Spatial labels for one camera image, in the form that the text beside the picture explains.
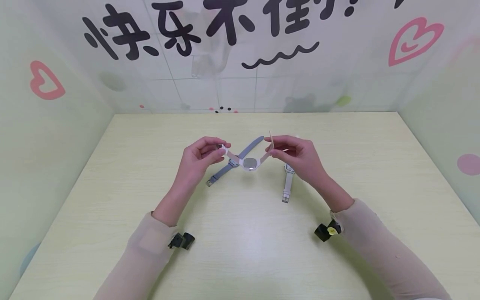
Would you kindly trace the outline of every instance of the finger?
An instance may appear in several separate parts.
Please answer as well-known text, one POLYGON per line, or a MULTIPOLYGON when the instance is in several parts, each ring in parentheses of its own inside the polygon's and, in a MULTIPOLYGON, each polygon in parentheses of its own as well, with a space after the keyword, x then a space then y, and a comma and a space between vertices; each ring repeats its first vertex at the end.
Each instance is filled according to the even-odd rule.
POLYGON ((295 160, 297 159, 296 157, 289 155, 287 152, 283 152, 283 151, 280 151, 280 150, 272 150, 270 152, 270 154, 272 155, 273 158, 278 158, 281 161, 283 161, 284 163, 286 163, 286 164, 288 164, 292 167, 293 167, 293 165, 295 165, 295 160))
POLYGON ((203 154, 200 156, 200 159, 204 159, 205 157, 209 156, 210 153, 212 153, 212 152, 214 152, 214 151, 215 151, 215 150, 210 150, 210 151, 208 151, 208 152, 203 153, 203 154))
POLYGON ((216 161, 214 161, 214 162, 212 163, 212 165, 218 164, 219 162, 222 162, 222 161, 224 161, 224 160, 225 160, 225 157, 222 156, 221 158, 219 158, 219 159, 217 159, 216 161))
MULTIPOLYGON (((287 144, 280 144, 280 145, 277 145, 275 144, 275 148, 276 150, 280 150, 280 151, 284 151, 284 150, 292 150, 292 151, 296 151, 297 149, 293 146, 289 146, 287 144)), ((270 150, 270 147, 267 147, 265 148, 265 152, 268 152, 270 150)))
POLYGON ((191 144, 191 146, 193 148, 196 148, 196 149, 202 149, 203 147, 205 147, 207 145, 217 145, 217 144, 223 144, 227 148, 230 148, 230 146, 231 146, 231 144, 227 143, 225 140, 222 140, 222 139, 217 138, 217 137, 211 137, 211 136, 204 136, 200 140, 191 144))
POLYGON ((212 151, 209 153, 205 158, 203 158, 201 161, 206 164, 205 168, 208 167, 211 164, 216 163, 219 159, 221 159, 225 155, 225 150, 223 149, 218 149, 215 151, 212 151))
POLYGON ((213 150, 216 150, 216 145, 207 145, 205 147, 203 147, 202 149, 200 149, 200 154, 203 154, 203 153, 207 153, 207 152, 210 152, 210 151, 213 151, 213 150))
POLYGON ((287 144, 289 146, 297 146, 303 141, 302 139, 291 135, 276 135, 272 136, 272 138, 270 138, 269 136, 265 137, 266 142, 272 142, 272 139, 275 144, 287 144))
POLYGON ((297 151, 295 150, 287 150, 287 151, 284 151, 284 153, 287 153, 288 155, 290 156, 293 156, 293 157, 297 157, 297 151))

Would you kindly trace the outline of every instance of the blue watch strap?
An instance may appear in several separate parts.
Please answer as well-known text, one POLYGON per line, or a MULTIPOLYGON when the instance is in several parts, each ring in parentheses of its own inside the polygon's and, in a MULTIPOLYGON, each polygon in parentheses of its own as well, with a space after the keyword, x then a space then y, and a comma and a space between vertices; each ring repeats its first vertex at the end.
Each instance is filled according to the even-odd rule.
POLYGON ((255 141, 251 142, 250 145, 248 145, 242 152, 240 152, 239 157, 241 159, 244 159, 247 154, 252 151, 252 149, 255 148, 261 141, 264 140, 263 136, 259 136, 255 139, 255 141))
POLYGON ((215 175, 210 177, 210 179, 207 181, 207 186, 211 186, 212 184, 214 184, 215 181, 219 180, 220 177, 222 177, 225 173, 227 173, 228 171, 230 171, 233 168, 234 168, 234 166, 232 166, 230 163, 228 163, 226 166, 221 168, 221 170, 218 171, 215 175))
MULTIPOLYGON (((240 154, 238 155, 238 157, 240 157, 241 159, 244 159, 245 156, 252 150, 255 148, 255 146, 257 146, 259 144, 259 142, 263 141, 264 140, 264 137, 263 136, 259 136, 258 138, 256 138, 253 142, 250 143, 250 145, 248 145, 242 152, 240 152, 240 154)), ((231 161, 228 162, 228 164, 226 166, 224 166, 223 168, 221 168, 220 171, 218 171, 215 175, 213 175, 212 177, 210 177, 210 179, 206 182, 206 185, 207 186, 212 186, 212 184, 215 183, 215 181, 219 180, 220 177, 222 177, 225 173, 227 173, 228 171, 230 171, 231 169, 233 168, 236 168, 238 167, 238 165, 234 165, 232 164, 231 161)))

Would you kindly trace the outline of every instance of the watch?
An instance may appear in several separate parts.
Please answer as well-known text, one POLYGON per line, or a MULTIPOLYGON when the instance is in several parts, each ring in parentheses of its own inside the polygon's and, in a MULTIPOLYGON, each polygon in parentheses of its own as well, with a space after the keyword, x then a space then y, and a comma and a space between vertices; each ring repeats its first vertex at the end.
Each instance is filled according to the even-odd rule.
POLYGON ((226 148, 224 145, 217 145, 217 147, 219 149, 222 148, 223 150, 225 150, 225 155, 228 156, 233 162, 239 164, 244 170, 255 171, 270 156, 270 151, 274 149, 272 134, 270 134, 270 140, 272 141, 272 143, 270 144, 270 147, 268 148, 266 153, 261 158, 240 158, 239 156, 230 152, 228 148, 226 148))
POLYGON ((292 188, 292 179, 295 170, 288 164, 285 164, 285 172, 287 173, 287 176, 285 177, 285 188, 283 189, 282 202, 288 203, 290 200, 290 189, 292 188))
MULTIPOLYGON (((240 152, 238 157, 239 158, 244 158, 250 151, 252 151, 252 149, 255 148, 255 146, 257 146, 263 140, 264 140, 263 136, 259 136, 258 138, 256 138, 253 142, 250 143, 250 145, 248 145, 242 152, 240 152)), ((210 179, 206 182, 206 185, 207 186, 212 186, 212 184, 214 184, 215 181, 219 180, 220 177, 222 177, 225 173, 227 173, 228 171, 230 171, 233 168, 238 167, 239 165, 240 164, 238 164, 238 162, 236 162, 232 159, 229 159, 228 164, 226 166, 224 166, 220 171, 218 171, 215 175, 210 177, 210 179)))

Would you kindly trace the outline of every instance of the sheer sleeve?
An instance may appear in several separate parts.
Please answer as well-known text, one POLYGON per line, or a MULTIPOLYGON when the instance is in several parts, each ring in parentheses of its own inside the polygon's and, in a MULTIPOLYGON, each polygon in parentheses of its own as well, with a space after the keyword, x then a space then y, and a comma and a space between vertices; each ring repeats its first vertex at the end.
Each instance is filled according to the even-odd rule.
POLYGON ((176 234, 177 227, 168 227, 151 213, 146 214, 94 300, 147 299, 173 253, 168 244, 176 234))
POLYGON ((428 267, 361 200, 331 213, 341 235, 374 269, 396 300, 451 300, 428 267))

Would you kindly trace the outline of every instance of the black clip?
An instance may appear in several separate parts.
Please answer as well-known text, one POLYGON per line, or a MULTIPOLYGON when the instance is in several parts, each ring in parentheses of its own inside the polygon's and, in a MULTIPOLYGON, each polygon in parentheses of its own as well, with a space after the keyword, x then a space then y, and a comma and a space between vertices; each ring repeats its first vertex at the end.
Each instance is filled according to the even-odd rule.
POLYGON ((190 233, 185 232, 183 235, 180 233, 177 233, 170 244, 168 244, 168 247, 172 249, 173 247, 176 248, 183 248, 185 250, 190 249, 190 246, 193 244, 193 241, 195 241, 195 237, 191 235, 190 233))
POLYGON ((328 224, 328 226, 325 226, 324 224, 320 224, 315 230, 315 235, 324 242, 328 241, 328 239, 331 236, 340 234, 340 233, 342 233, 342 228, 333 219, 330 222, 330 224, 328 224))

